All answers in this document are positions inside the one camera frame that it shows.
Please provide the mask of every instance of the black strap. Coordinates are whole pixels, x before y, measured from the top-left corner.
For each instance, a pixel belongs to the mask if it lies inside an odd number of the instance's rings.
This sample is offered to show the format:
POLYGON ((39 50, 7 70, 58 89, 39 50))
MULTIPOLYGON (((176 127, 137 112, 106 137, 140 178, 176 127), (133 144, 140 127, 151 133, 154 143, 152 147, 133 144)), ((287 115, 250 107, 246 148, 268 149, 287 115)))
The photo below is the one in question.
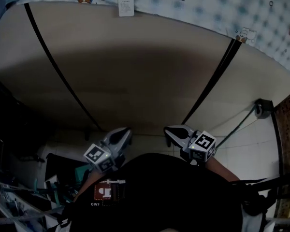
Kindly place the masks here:
POLYGON ((213 87, 216 85, 216 83, 219 81, 222 74, 225 72, 229 64, 231 63, 232 59, 234 58, 235 54, 237 53, 238 49, 241 46, 241 42, 237 41, 235 39, 232 39, 225 54, 223 55, 218 67, 216 68, 214 74, 212 75, 211 79, 207 83, 205 89, 203 90, 202 94, 199 96, 195 104, 193 105, 192 109, 189 111, 187 116, 182 122, 182 125, 185 124, 188 119, 193 115, 193 113, 197 110, 197 108, 202 104, 202 102, 205 100, 205 98, 208 96, 210 91, 213 89, 213 87))
POLYGON ((100 130, 103 131, 102 128, 98 125, 98 123, 96 122, 96 120, 91 116, 91 114, 88 112, 88 110, 86 109, 86 107, 82 104, 82 102, 79 100, 79 98, 77 97, 77 95, 75 94, 75 92, 73 91, 73 89, 71 88, 70 84, 68 83, 68 81, 65 79, 64 75, 62 74, 62 72, 60 71, 60 69, 58 68, 55 60, 53 59, 50 51, 48 50, 43 37, 38 29, 38 26, 34 20, 32 11, 30 9, 30 6, 28 3, 24 4, 27 15, 29 17, 29 20, 31 22, 31 25, 33 27, 33 30, 35 32, 35 34, 37 35, 41 46, 43 47, 46 55, 48 56, 49 61, 52 63, 55 71, 57 72, 58 76, 61 78, 62 82, 64 83, 64 85, 67 87, 67 89, 69 90, 69 92, 72 94, 72 96, 74 97, 74 99, 77 101, 77 103, 80 105, 80 107, 84 110, 84 112, 87 114, 87 116, 90 118, 90 120, 95 124, 95 126, 100 130))

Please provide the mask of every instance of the brown patterned fabric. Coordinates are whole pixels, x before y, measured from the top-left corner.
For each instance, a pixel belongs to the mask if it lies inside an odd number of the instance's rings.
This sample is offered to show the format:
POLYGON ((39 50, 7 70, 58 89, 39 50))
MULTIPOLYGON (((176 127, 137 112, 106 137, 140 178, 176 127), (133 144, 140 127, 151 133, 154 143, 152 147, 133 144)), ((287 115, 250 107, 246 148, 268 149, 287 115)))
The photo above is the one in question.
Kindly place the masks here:
MULTIPOLYGON (((283 173, 290 172, 290 95, 280 103, 275 112, 282 146, 283 173)), ((290 185, 283 188, 283 194, 290 194, 290 185)), ((290 199, 278 203, 277 217, 287 218, 290 210, 290 199)))

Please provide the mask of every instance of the green object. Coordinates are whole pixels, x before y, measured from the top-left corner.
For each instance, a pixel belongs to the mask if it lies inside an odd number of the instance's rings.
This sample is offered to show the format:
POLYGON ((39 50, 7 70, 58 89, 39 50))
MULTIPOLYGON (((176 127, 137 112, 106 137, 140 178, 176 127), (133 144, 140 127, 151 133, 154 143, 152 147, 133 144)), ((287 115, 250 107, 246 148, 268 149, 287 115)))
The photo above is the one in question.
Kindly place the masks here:
POLYGON ((90 170, 90 169, 92 169, 92 166, 89 165, 89 164, 88 165, 85 165, 85 166, 82 166, 82 167, 76 168, 75 169, 75 179, 76 179, 76 182, 82 182, 86 170, 90 170))

